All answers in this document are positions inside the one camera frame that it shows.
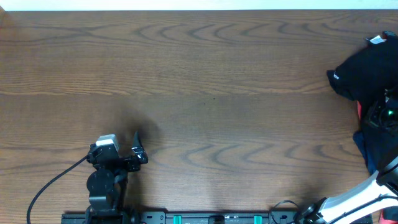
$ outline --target white backdrop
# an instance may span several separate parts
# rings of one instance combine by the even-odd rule
[[[398,9],[398,0],[0,0],[6,11]]]

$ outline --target white logo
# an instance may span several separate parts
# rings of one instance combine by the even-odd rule
[[[339,77],[336,75],[336,72],[335,72],[335,74],[333,75],[333,77],[334,77],[335,79],[339,79]]]

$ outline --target wooden table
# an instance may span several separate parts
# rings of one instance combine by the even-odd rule
[[[141,209],[268,210],[368,177],[356,105],[325,72],[398,30],[397,11],[11,12],[0,29],[0,222],[102,134],[149,163]],[[51,185],[34,223],[89,205],[86,162]]]

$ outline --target wire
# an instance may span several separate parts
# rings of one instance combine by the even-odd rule
[[[394,196],[381,196],[381,195],[380,195],[380,196],[378,196],[377,198],[371,200],[371,201],[368,202],[368,203],[365,203],[365,204],[363,204],[363,205],[361,205],[361,206],[358,206],[358,207],[352,209],[352,210],[349,211],[349,212],[343,213],[343,214],[340,215],[339,217],[335,218],[335,219],[334,219],[332,222],[330,222],[329,224],[334,224],[334,223],[336,223],[337,221],[341,220],[342,218],[347,217],[348,215],[351,215],[352,213],[355,213],[355,212],[357,212],[357,211],[359,211],[359,210],[361,210],[361,209],[363,209],[363,208],[366,208],[366,207],[368,207],[368,206],[370,206],[370,205],[372,205],[372,204],[374,204],[374,203],[376,203],[376,202],[380,202],[380,201],[382,201],[382,200],[384,200],[384,199],[395,199],[395,200],[398,200],[398,197],[394,197]]]
[[[275,218],[274,218],[274,215],[272,214],[272,211],[273,211],[276,207],[278,207],[279,205],[282,205],[283,203],[292,203],[292,204],[294,204],[297,208],[299,208],[299,206],[298,206],[296,203],[294,203],[293,201],[291,201],[291,200],[283,200],[283,201],[281,201],[281,202],[278,202],[276,205],[274,205],[274,206],[269,210],[269,215],[271,216],[272,220],[273,220],[274,223],[276,223],[276,224],[279,224],[279,223],[276,222],[276,220],[275,220]],[[298,214],[299,214],[299,212],[297,212],[297,213],[294,215],[293,221],[290,222],[290,223],[288,223],[288,224],[295,223]]]
[[[41,188],[41,190],[39,192],[37,192],[36,196],[33,198],[32,202],[29,205],[29,208],[27,209],[27,213],[26,213],[26,222],[27,224],[31,224],[30,222],[30,212],[32,211],[33,205],[36,202],[37,198],[43,193],[43,191],[50,186],[50,184],[54,183],[56,180],[58,180],[60,177],[62,177],[63,175],[65,175],[67,172],[71,171],[73,168],[75,168],[77,165],[81,164],[83,161],[85,161],[88,158],[88,156],[83,157],[82,159],[80,159],[77,163],[75,163],[74,165],[72,165],[71,167],[69,167],[68,169],[66,169],[65,171],[63,171],[61,174],[59,174],[58,176],[54,177],[52,180],[50,180],[50,182],[48,182],[46,185],[44,185],[43,188]]]

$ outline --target black cloth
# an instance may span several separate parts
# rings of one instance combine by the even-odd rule
[[[349,57],[336,70],[327,71],[331,87],[350,100],[358,100],[364,118],[374,101],[384,96],[385,89],[398,85],[398,39],[368,47]],[[398,136],[370,127],[360,122],[361,130],[353,136],[370,174],[387,152],[398,150]],[[384,210],[384,218],[398,221],[398,207]]]

